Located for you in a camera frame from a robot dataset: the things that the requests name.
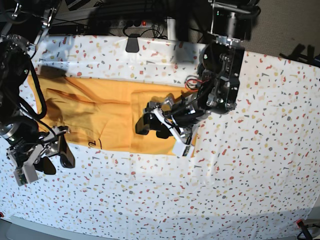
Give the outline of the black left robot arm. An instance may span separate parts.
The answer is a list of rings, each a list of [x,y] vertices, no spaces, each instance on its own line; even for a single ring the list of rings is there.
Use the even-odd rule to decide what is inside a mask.
[[[150,101],[136,122],[135,132],[167,139],[177,132],[190,142],[195,126],[210,114],[225,115],[236,106],[240,87],[239,75],[245,49],[243,41],[251,39],[253,23],[261,13],[256,0],[210,0],[210,43],[201,51],[198,77],[194,84],[185,81],[190,93],[177,100]]]

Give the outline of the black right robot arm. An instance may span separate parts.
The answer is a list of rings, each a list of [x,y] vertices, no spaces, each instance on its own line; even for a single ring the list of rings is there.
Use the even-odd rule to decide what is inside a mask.
[[[54,175],[50,157],[59,156],[64,168],[75,167],[75,158],[65,139],[66,126],[39,125],[47,105],[32,59],[59,10],[59,0],[3,0],[0,3],[0,135],[9,143],[7,157],[15,174],[29,177],[37,172]],[[41,112],[20,96],[20,86],[31,77]]]

